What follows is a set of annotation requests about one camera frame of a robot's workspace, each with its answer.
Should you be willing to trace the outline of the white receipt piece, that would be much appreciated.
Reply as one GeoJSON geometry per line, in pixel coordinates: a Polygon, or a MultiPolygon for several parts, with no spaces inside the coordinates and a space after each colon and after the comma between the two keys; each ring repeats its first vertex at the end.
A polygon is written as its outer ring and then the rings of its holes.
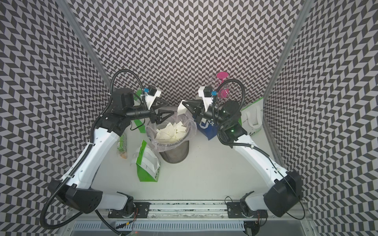
{"type": "Polygon", "coordinates": [[[186,100],[182,100],[177,108],[177,115],[182,115],[182,114],[185,114],[187,112],[187,108],[184,106],[184,102],[186,102],[186,100]]]}

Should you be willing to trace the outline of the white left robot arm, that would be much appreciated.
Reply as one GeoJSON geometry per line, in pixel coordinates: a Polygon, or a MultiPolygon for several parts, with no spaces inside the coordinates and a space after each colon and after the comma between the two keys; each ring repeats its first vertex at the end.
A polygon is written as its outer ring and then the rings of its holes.
{"type": "Polygon", "coordinates": [[[133,212],[132,197],[121,193],[104,193],[92,188],[95,175],[110,151],[131,121],[149,119],[161,124],[172,112],[158,109],[154,102],[160,101],[161,90],[148,87],[139,97],[146,105],[134,104],[135,93],[129,88],[116,89],[111,94],[110,105],[91,129],[91,139],[70,170],[60,180],[53,180],[48,190],[61,203],[88,214],[99,209],[133,212]]]}

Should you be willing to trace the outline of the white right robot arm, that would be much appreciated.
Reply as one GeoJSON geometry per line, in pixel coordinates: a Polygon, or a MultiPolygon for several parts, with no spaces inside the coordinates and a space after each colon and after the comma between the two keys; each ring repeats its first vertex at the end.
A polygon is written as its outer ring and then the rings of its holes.
{"type": "Polygon", "coordinates": [[[259,148],[238,122],[241,117],[237,101],[227,101],[221,109],[210,105],[204,107],[201,99],[182,101],[196,122],[202,120],[219,123],[219,141],[241,154],[262,177],[268,190],[265,193],[249,192],[240,202],[245,216],[258,210],[269,210],[276,217],[287,214],[303,196],[303,181],[296,171],[288,171],[259,148]]]}

